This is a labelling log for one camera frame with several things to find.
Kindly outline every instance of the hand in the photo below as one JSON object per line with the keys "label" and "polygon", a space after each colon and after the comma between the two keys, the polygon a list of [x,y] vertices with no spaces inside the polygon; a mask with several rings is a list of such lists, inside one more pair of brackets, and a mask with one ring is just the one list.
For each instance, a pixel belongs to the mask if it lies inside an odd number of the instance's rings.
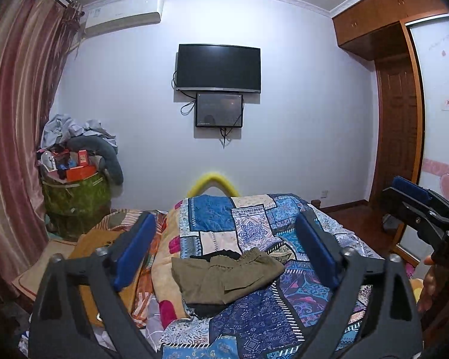
{"label": "hand", "polygon": [[424,277],[424,287],[418,301],[418,311],[428,311],[432,306],[432,297],[436,291],[436,267],[434,261],[428,256],[424,259],[424,264],[430,266],[429,271]]}

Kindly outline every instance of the air conditioner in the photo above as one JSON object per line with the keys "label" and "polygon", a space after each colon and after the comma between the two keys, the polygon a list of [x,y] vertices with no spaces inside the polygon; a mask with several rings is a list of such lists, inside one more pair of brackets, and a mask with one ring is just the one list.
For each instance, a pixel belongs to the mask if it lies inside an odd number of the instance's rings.
{"label": "air conditioner", "polygon": [[89,11],[85,38],[107,32],[157,24],[161,21],[163,0],[121,0]]}

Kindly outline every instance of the orange box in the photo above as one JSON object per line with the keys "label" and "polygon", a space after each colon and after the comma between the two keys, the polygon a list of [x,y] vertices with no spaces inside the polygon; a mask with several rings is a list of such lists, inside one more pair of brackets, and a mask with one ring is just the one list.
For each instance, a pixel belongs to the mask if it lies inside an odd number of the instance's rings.
{"label": "orange box", "polygon": [[90,165],[90,163],[88,161],[88,151],[87,150],[78,151],[78,165],[79,166]]}
{"label": "orange box", "polygon": [[81,181],[97,172],[95,166],[77,166],[66,171],[67,182]]}

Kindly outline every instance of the white wall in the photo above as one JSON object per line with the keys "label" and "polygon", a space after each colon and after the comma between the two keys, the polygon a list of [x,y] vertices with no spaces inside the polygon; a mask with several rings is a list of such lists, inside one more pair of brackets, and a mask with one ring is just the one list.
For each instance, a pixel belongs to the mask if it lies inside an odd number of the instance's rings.
{"label": "white wall", "polygon": [[[223,148],[197,130],[171,77],[180,43],[261,48],[261,95],[245,95],[242,130]],[[369,71],[336,44],[332,20],[276,0],[165,0],[158,25],[83,42],[56,109],[117,135],[125,183],[114,207],[169,209],[203,173],[242,195],[295,193],[323,205],[366,197],[373,146]]]}
{"label": "white wall", "polygon": [[369,201],[372,192],[372,182],[374,181],[374,171],[376,170],[377,145],[379,142],[379,92],[377,84],[377,75],[374,62],[368,62],[368,68],[371,71],[371,89],[372,89],[372,132],[370,135],[371,158],[369,160],[368,184],[364,198]]}

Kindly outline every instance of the finger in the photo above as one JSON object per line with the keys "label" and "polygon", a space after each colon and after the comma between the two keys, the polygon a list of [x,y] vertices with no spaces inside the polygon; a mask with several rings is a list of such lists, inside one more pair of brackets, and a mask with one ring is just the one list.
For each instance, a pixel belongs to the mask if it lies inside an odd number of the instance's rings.
{"label": "finger", "polygon": [[424,287],[427,287],[428,285],[435,285],[436,284],[436,276],[434,275],[433,270],[429,270],[429,272],[426,274],[423,280]]}
{"label": "finger", "polygon": [[432,266],[432,265],[435,265],[435,264],[436,264],[436,263],[432,260],[431,255],[427,256],[427,257],[424,259],[423,263],[424,263],[426,266]]}
{"label": "finger", "polygon": [[436,285],[432,284],[426,287],[426,292],[429,294],[429,296],[434,295],[434,292],[436,291]]}
{"label": "finger", "polygon": [[425,297],[422,299],[419,299],[419,303],[418,303],[418,311],[422,312],[422,311],[428,311],[432,306],[432,298],[431,297]]}

